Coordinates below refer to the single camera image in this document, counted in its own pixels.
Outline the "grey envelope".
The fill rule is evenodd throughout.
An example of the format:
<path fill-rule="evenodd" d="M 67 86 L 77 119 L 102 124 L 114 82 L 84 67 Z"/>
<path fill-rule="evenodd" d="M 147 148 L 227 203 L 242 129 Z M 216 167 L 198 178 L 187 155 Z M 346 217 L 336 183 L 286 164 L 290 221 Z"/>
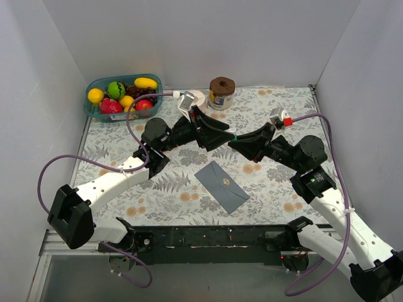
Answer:
<path fill-rule="evenodd" d="M 195 177 L 228 214 L 250 198 L 216 161 L 196 172 Z"/>

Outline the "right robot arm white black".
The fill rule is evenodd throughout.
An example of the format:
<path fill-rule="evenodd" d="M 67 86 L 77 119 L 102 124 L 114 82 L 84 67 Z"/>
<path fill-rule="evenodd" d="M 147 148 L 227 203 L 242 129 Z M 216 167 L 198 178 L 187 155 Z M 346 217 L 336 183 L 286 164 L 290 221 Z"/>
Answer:
<path fill-rule="evenodd" d="M 384 242 L 358 216 L 321 164 L 327 159 L 322 140 L 313 135 L 290 145 L 275 135 L 269 123 L 228 145 L 245 158 L 258 163 L 268 157 L 295 171 L 292 187 L 307 204 L 319 212 L 348 245 L 322 233 L 305 218 L 287 231 L 286 245 L 299 250 L 304 245 L 337 264 L 364 301 L 381 301 L 402 286 L 402 252 Z"/>

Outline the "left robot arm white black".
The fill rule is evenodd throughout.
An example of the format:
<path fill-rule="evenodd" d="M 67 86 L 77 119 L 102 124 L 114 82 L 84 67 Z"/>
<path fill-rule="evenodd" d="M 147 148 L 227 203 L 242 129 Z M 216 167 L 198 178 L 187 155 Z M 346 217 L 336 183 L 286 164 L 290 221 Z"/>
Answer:
<path fill-rule="evenodd" d="M 99 222 L 94 215 L 131 187 L 160 173 L 169 162 L 165 151 L 190 142 L 211 151 L 235 137 L 228 124 L 207 116 L 197 106 L 172 128 L 163 119 L 152 118 L 145 124 L 139 149 L 124 163 L 78 187 L 60 187 L 47 221 L 70 249 L 96 240 L 112 243 L 126 252 L 133 247 L 133 227 L 123 218 Z"/>

